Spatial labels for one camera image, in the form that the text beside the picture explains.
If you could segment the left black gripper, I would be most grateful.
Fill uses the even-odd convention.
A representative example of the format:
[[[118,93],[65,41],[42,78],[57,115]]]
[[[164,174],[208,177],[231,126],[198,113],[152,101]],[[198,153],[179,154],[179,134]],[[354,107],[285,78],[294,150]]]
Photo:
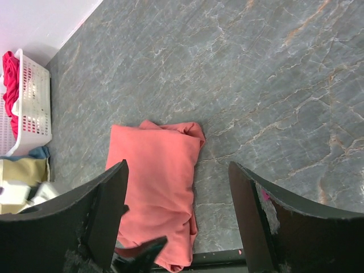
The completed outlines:
[[[132,248],[114,249],[115,258],[111,263],[113,272],[151,272],[155,260],[164,249],[168,239],[159,237]]]

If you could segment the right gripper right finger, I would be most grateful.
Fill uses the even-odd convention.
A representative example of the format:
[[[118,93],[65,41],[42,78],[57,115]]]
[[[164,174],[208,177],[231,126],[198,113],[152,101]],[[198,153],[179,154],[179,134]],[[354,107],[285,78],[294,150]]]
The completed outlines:
[[[363,214],[319,204],[231,162],[230,190],[250,272],[362,272]]]

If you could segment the salmon pink t shirt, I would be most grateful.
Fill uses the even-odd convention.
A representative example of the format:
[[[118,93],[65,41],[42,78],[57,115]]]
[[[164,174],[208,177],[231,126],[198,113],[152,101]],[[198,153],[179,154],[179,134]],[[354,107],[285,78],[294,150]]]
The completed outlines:
[[[118,241],[139,246],[165,236],[168,242],[156,264],[169,272],[191,265],[197,222],[193,210],[195,165],[205,137],[198,123],[138,127],[113,125],[106,167],[123,160],[129,167]]]

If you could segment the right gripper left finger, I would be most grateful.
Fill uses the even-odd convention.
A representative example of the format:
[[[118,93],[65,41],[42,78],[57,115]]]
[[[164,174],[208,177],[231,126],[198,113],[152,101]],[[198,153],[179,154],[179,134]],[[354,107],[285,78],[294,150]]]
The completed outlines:
[[[109,270],[128,175],[123,160],[67,193],[1,215],[1,272]]]

